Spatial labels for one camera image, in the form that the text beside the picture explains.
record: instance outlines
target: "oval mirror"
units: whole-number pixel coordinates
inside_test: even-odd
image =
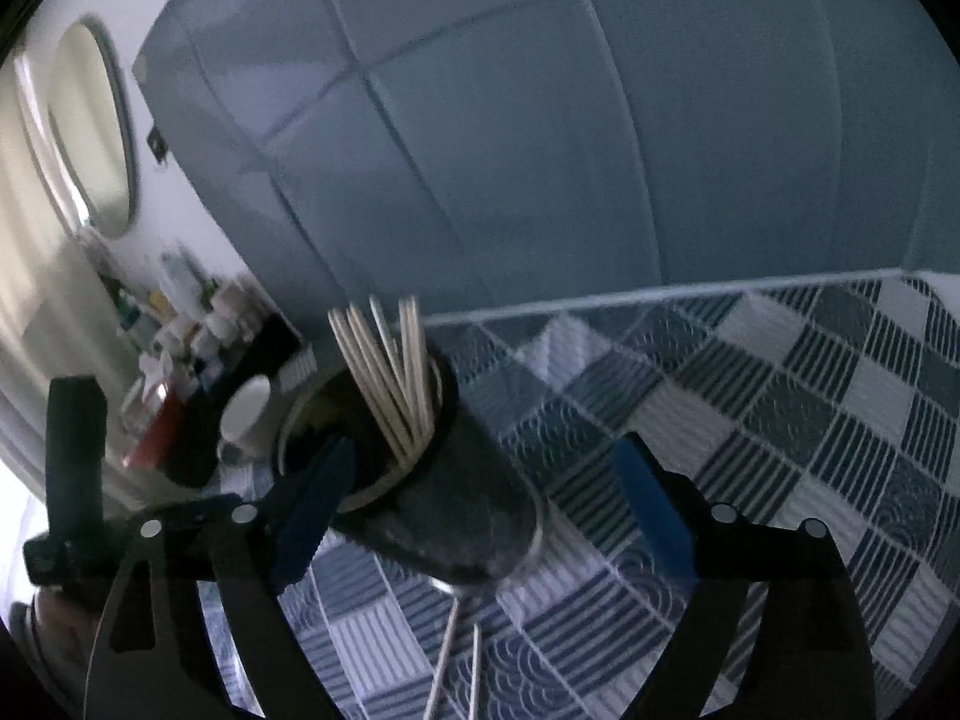
[[[82,20],[56,49],[50,127],[89,222],[115,239],[130,227],[136,173],[123,88],[102,28]]]

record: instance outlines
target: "metal rivet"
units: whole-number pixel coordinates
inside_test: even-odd
[[[736,522],[737,517],[736,509],[727,503],[718,503],[710,507],[710,515],[717,522],[722,522],[725,525]]]
[[[148,519],[140,527],[140,535],[143,538],[153,538],[163,530],[163,525],[158,519]]]
[[[819,519],[808,519],[803,522],[803,529],[813,538],[823,538],[827,536],[827,526]]]
[[[246,525],[248,522],[253,522],[256,519],[257,510],[256,506],[253,506],[251,503],[245,503],[243,506],[238,506],[233,510],[233,514],[230,515],[237,525]]]

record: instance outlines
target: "gray upholstered panel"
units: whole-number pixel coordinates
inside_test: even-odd
[[[171,0],[142,88],[297,324],[960,269],[960,71],[916,0]]]

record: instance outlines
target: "curtain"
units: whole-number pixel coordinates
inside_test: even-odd
[[[45,181],[43,169],[55,158],[44,139],[27,134],[35,121],[23,116],[24,101],[8,59],[0,67],[0,461],[43,500],[50,381],[93,375],[110,407],[107,510],[182,499],[184,491],[158,472],[120,463],[128,447],[119,404],[138,374],[136,353],[117,337],[107,291],[64,225],[64,204],[51,198],[62,186]]]

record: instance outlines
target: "checkered tablecloth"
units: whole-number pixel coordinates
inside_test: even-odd
[[[754,522],[827,522],[856,587],[880,716],[923,677],[960,617],[960,327],[917,280],[861,281],[527,314],[440,327],[464,405],[545,492],[539,568],[471,601],[441,717],[463,718],[472,625],[481,716],[618,718],[685,599],[659,576],[607,451],[637,430],[707,499]],[[265,493],[264,469],[221,488]],[[211,640],[234,702],[258,709],[216,590]],[[708,709],[736,694],[760,624],[749,594]],[[419,718],[450,600],[331,534],[280,603],[349,718]]]

